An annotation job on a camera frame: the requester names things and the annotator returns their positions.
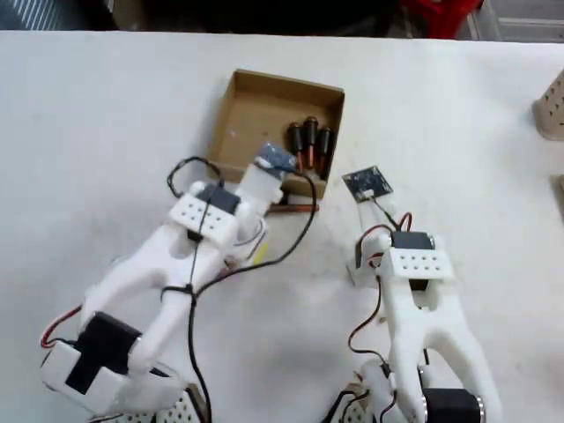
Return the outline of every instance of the perforated white panel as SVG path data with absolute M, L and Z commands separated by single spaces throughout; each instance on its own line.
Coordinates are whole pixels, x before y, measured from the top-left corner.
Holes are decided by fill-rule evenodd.
M 382 266 L 391 265 L 393 273 L 409 279 L 452 279 L 454 272 L 444 251 L 429 249 L 389 249 Z
M 353 399 L 353 394 L 343 395 L 330 423 L 363 423 L 365 421 L 366 410 L 362 407 L 360 401 L 352 403 L 346 411 L 346 415 L 343 416 L 343 411 L 345 410 L 346 405 Z
M 197 233 L 204 215 L 205 205 L 205 201 L 186 193 L 168 215 L 174 222 Z M 237 219 L 235 216 L 210 205 L 205 214 L 201 234 L 219 249 L 231 247 L 237 238 Z

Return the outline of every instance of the robotic arm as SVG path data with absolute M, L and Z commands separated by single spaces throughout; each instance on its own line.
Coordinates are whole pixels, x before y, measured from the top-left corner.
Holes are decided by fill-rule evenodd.
M 267 144 L 235 193 L 192 184 L 141 248 L 87 291 L 78 339 L 54 342 L 41 365 L 46 385 L 94 415 L 172 407 L 188 383 L 159 357 L 188 315 L 192 296 L 183 290 L 195 292 L 226 264 L 260 259 L 263 216 L 282 196 L 281 169 L 294 164 L 294 156 Z M 161 290 L 162 307 L 145 333 L 109 314 L 148 289 Z
M 356 173 L 360 180 L 362 172 Z M 378 206 L 376 210 L 381 217 L 382 212 L 386 214 L 393 227 L 369 228 L 347 265 L 356 286 L 380 290 L 390 332 L 388 361 L 369 360 L 360 371 L 362 384 L 370 392 L 368 414 L 380 422 L 385 415 L 395 423 L 501 423 L 501 400 L 486 358 L 466 323 L 442 238 L 411 232 L 411 221 L 403 230 L 376 202 L 375 191 L 382 184 L 375 185 L 351 191 L 358 202 Z M 446 360 L 462 389 L 430 387 L 427 366 L 418 364 L 425 348 Z

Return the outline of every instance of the white table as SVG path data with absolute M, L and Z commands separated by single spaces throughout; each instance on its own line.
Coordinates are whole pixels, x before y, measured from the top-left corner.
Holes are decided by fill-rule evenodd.
M 377 164 L 415 227 L 446 239 L 507 422 L 561 421 L 564 225 L 549 180 L 564 173 L 564 144 L 540 138 L 530 105 L 564 46 L 75 32 L 0 33 L 0 52 L 3 420 L 84 418 L 42 386 L 39 333 L 159 224 L 174 202 L 167 172 L 204 153 L 240 67 L 343 87 L 346 104 L 303 244 L 201 300 L 197 357 L 216 420 L 319 421 L 364 360 L 345 339 L 375 292 L 345 275 L 360 224 L 340 175 Z M 293 238 L 282 224 L 297 233 L 305 218 L 272 219 L 272 255 Z M 147 295 L 118 315 L 142 328 L 158 304 Z M 385 325 L 359 341 L 387 351 Z M 184 333 L 167 360 L 191 375 Z

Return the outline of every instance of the black circuit board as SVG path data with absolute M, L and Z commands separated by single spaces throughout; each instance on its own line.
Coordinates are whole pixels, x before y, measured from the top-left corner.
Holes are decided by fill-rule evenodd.
M 357 203 L 385 196 L 394 190 L 376 166 L 343 175 L 343 181 Z

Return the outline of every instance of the cardboard box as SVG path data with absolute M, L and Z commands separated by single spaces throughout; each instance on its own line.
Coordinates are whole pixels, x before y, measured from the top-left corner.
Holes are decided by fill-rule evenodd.
M 341 88 L 236 70 L 223 97 L 208 159 L 221 169 L 226 180 L 238 182 L 264 143 L 286 147 L 288 125 L 315 116 L 319 128 L 328 126 L 334 131 L 329 174 L 344 103 Z M 322 198 L 327 182 L 318 177 L 314 181 L 317 196 Z M 293 175 L 282 188 L 310 197 L 308 183 Z

